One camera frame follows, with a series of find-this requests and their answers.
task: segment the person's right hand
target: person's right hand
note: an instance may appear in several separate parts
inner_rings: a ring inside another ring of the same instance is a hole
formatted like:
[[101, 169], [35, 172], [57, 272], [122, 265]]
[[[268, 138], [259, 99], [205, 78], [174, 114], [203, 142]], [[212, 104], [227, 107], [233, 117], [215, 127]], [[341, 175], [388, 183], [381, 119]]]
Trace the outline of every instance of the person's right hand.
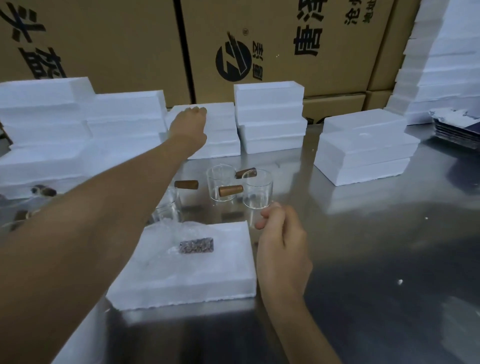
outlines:
[[291, 206], [275, 202], [261, 214], [263, 219], [255, 227], [263, 229], [258, 242], [257, 277], [264, 304], [269, 310], [302, 303], [313, 267], [307, 233]]
[[169, 138], [186, 137], [188, 145], [192, 147], [192, 154], [203, 147], [207, 141], [204, 134], [207, 109], [195, 107], [180, 112], [170, 125]]

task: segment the stack of styrofoam boxes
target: stack of styrofoam boxes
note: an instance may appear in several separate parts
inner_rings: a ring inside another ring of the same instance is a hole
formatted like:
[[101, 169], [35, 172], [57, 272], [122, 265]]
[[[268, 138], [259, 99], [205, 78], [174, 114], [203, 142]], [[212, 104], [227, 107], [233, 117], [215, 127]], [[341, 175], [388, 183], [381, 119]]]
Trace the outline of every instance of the stack of styrofoam boxes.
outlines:
[[385, 109], [412, 125], [432, 122], [430, 109], [469, 109], [480, 102], [479, 11], [477, 0], [421, 2]]
[[234, 85], [237, 125], [248, 154], [302, 147], [303, 91], [293, 81]]
[[35, 184], [63, 193], [94, 173], [100, 157], [82, 107], [94, 97], [86, 77], [0, 84], [0, 121], [14, 143], [0, 158], [0, 194], [28, 197]]
[[100, 94], [85, 108], [94, 142], [107, 153], [105, 170], [160, 145], [167, 137], [163, 91]]
[[335, 186], [402, 174], [420, 142], [405, 126], [382, 109], [326, 118], [314, 165]]
[[189, 159], [239, 156], [240, 139], [237, 135], [233, 102], [174, 106], [166, 117], [167, 127], [170, 128], [170, 125], [181, 111], [194, 107], [207, 109], [204, 129], [207, 142]]

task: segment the logo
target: logo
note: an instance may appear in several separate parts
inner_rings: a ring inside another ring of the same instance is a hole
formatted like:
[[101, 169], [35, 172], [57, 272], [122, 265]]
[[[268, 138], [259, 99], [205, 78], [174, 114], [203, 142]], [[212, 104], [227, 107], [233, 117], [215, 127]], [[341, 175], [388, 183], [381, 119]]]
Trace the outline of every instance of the logo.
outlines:
[[252, 55], [249, 48], [227, 32], [228, 42], [218, 49], [215, 58], [216, 69], [220, 76], [230, 82], [243, 80], [252, 68]]

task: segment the large brown cardboard box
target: large brown cardboard box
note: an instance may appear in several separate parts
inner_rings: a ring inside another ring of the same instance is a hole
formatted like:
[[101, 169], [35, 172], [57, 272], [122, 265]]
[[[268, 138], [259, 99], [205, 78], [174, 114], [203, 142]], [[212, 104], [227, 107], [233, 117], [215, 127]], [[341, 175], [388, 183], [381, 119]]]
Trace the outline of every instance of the large brown cardboard box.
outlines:
[[303, 117], [308, 124], [319, 124], [329, 116], [361, 111], [365, 94], [308, 97], [303, 99]]
[[234, 83], [296, 81], [305, 97], [365, 92], [393, 0], [181, 0], [198, 103]]
[[168, 106], [190, 103], [172, 0], [22, 0], [0, 10], [0, 81], [88, 76], [97, 93], [163, 89]]
[[383, 109], [391, 95], [392, 90], [367, 91], [363, 110]]
[[394, 88], [419, 6], [420, 0], [395, 0], [368, 85], [370, 91]]

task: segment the brown handle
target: brown handle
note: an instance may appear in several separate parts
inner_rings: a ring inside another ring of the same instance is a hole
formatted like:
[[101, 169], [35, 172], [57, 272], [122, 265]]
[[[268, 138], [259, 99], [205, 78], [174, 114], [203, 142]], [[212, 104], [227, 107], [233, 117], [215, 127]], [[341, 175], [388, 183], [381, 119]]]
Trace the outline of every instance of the brown handle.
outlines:
[[198, 190], [198, 181], [197, 180], [189, 180], [189, 181], [175, 181], [173, 184], [177, 188], [181, 188], [183, 190]]
[[237, 180], [239, 180], [247, 172], [249, 172], [248, 177], [256, 177], [257, 176], [257, 168], [247, 168], [246, 170], [239, 170], [237, 173], [235, 173], [235, 178]]
[[218, 195], [220, 197], [227, 197], [233, 194], [239, 194], [243, 192], [243, 186], [238, 184], [236, 186], [222, 186], [218, 188]]

